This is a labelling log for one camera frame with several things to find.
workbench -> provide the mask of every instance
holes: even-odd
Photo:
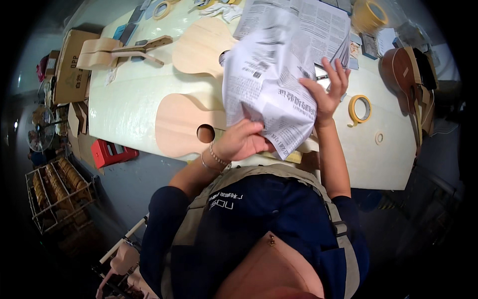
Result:
[[[246,0],[239,4],[244,7]],[[136,41],[169,35],[173,43],[148,51],[164,61],[164,66],[147,60],[119,62],[114,81],[105,84],[108,71],[93,71],[89,91],[89,134],[106,141],[165,156],[155,139],[156,111],[161,100],[171,93],[196,97],[209,110],[222,110],[221,85],[206,74],[190,75],[179,72],[172,64],[172,51],[181,34],[200,18],[198,10],[188,13],[192,1],[182,0],[159,21],[142,17],[128,45]],[[132,11],[103,29],[101,37],[113,37],[118,26],[128,22]],[[239,18],[227,24],[234,33]],[[379,60],[360,54],[359,70],[352,70],[347,96],[339,104],[334,119],[347,161],[350,184],[353,188],[403,190],[407,184],[416,152],[412,120],[400,111],[397,98],[384,85],[379,74]],[[317,75],[326,72],[316,67]],[[321,80],[327,87],[330,81]],[[370,120],[349,128],[348,113],[351,96],[366,95],[372,104]],[[356,106],[360,116],[360,107]],[[375,135],[383,132],[383,142],[377,145]],[[179,160],[193,160],[198,154],[182,156]],[[233,163],[236,165],[270,165],[294,163],[278,161],[261,155]]]

wrist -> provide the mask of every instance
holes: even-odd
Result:
[[[203,151],[203,153],[201,154],[201,161],[204,167],[212,169],[217,172],[222,172],[225,168],[223,164],[219,163],[213,158],[209,149],[206,149],[205,151]]]
[[[321,128],[327,128],[327,127],[335,127],[335,120],[333,118],[329,118],[326,120],[316,120],[315,121],[315,129],[319,130]]]
[[[212,158],[216,156],[220,161],[224,162],[226,165],[231,163],[231,160],[221,151],[221,147],[219,144],[214,143],[212,147],[208,149],[208,151],[209,151],[209,155],[212,156]]]

marker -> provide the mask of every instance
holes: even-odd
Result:
[[[328,75],[323,75],[323,76],[315,77],[315,80],[316,80],[316,81],[323,80],[323,79],[328,79]]]

tape roll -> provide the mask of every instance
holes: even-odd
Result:
[[[360,118],[355,113],[355,103],[357,100],[361,100],[365,104],[365,115]],[[370,116],[372,115],[372,104],[370,103],[369,98],[364,95],[357,95],[353,96],[348,103],[348,113],[350,114],[351,119],[353,120],[353,124],[348,124],[347,126],[355,127],[359,122],[366,122],[369,120]]]
[[[156,14],[159,12],[158,8],[160,8],[163,5],[166,5],[166,8],[165,8],[164,12],[161,15],[157,16]],[[156,8],[154,8],[154,10],[152,11],[152,18],[155,19],[156,21],[160,20],[160,19],[164,18],[167,14],[169,14],[170,10],[171,10],[170,2],[163,1],[163,2],[159,3],[158,5],[156,5]]]
[[[385,11],[374,1],[357,1],[354,5],[352,24],[359,32],[374,33],[389,22]]]
[[[195,0],[194,3],[202,2],[203,0]],[[216,1],[215,0],[206,0],[203,4],[196,6],[198,9],[203,10],[208,8],[209,6],[213,5]]]
[[[384,139],[384,135],[383,135],[383,132],[382,131],[378,131],[376,134],[375,134],[375,143],[377,145],[382,145],[383,144],[383,139]]]

bracelet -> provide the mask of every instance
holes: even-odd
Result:
[[[228,166],[229,163],[226,163],[225,161],[221,160],[218,156],[216,156],[216,154],[213,153],[212,151],[212,145],[214,144],[214,141],[212,141],[210,144],[209,144],[209,153],[211,154],[211,156],[217,161],[219,162],[219,164],[223,165],[224,167]]]
[[[203,154],[204,154],[204,152],[201,153],[201,162],[203,163],[203,167],[207,168],[207,169],[217,171],[218,173],[221,173],[222,171],[220,171],[218,169],[215,169],[215,168],[212,168],[211,166],[208,166],[206,163],[204,163]]]

